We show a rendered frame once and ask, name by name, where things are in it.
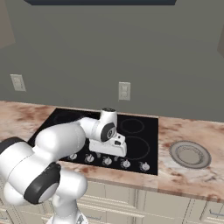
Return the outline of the grey round plate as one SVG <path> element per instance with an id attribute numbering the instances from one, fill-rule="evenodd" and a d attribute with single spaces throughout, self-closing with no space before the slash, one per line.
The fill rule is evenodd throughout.
<path id="1" fill-rule="evenodd" d="M 212 162 L 207 149 L 192 141 L 177 141 L 171 145 L 169 152 L 177 164 L 188 169 L 204 169 Z"/>

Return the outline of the cream drawer front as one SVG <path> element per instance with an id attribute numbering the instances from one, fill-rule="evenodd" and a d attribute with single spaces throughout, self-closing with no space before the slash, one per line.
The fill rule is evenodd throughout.
<path id="1" fill-rule="evenodd" d="M 118 213 L 98 206 L 79 204 L 79 209 L 85 216 L 101 216 L 101 220 L 92 220 L 87 218 L 89 224 L 134 224 L 135 220 L 130 215 Z"/>
<path id="2" fill-rule="evenodd" d="M 95 200 L 105 200 L 112 204 L 135 207 L 137 192 L 133 188 L 89 181 L 85 196 Z"/>
<path id="3" fill-rule="evenodd" d="M 224 224 L 224 203 L 208 201 L 199 220 L 204 224 Z"/>

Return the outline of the cream cupboard door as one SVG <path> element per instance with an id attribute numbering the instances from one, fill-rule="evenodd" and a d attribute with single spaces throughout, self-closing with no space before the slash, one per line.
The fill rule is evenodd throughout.
<path id="1" fill-rule="evenodd" d="M 183 224 L 189 203 L 186 197 L 138 190 L 136 208 L 143 218 L 136 224 Z"/>

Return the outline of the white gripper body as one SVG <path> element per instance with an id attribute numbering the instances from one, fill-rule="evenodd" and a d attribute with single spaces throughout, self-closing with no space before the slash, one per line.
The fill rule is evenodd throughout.
<path id="1" fill-rule="evenodd" d="M 123 143 L 121 145 L 115 145 L 112 143 L 100 143 L 95 140 L 91 140 L 89 143 L 89 149 L 94 152 L 108 154 L 117 157 L 125 157 L 127 154 L 127 145 Z"/>

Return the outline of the white wall socket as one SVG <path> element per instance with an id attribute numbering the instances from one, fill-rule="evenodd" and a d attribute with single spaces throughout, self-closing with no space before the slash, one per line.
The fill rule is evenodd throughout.
<path id="1" fill-rule="evenodd" d="M 10 77 L 16 91 L 26 91 L 23 76 L 21 74 L 12 74 Z"/>
<path id="2" fill-rule="evenodd" d="M 129 82 L 120 82 L 118 84 L 118 99 L 119 100 L 130 100 L 130 83 Z"/>

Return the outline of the black glass hob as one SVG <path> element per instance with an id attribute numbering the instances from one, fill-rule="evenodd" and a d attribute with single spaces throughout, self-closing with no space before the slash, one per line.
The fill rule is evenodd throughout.
<path id="1" fill-rule="evenodd" d="M 69 156 L 67 156 L 63 157 L 61 161 L 158 175 L 158 119 L 154 117 L 119 115 L 117 117 L 117 130 L 119 134 L 125 136 L 127 144 L 127 155 L 125 157 L 91 152 L 88 148 L 89 140 L 87 139 L 83 149 L 77 153 L 78 157 L 75 160 L 71 161 Z M 85 162 L 87 154 L 94 156 L 92 163 Z M 106 157 L 112 159 L 112 164 L 104 165 L 102 163 L 102 160 Z M 128 169 L 121 167 L 123 160 L 130 161 Z M 141 171 L 139 168 L 141 162 L 147 162 L 150 169 L 148 171 Z"/>

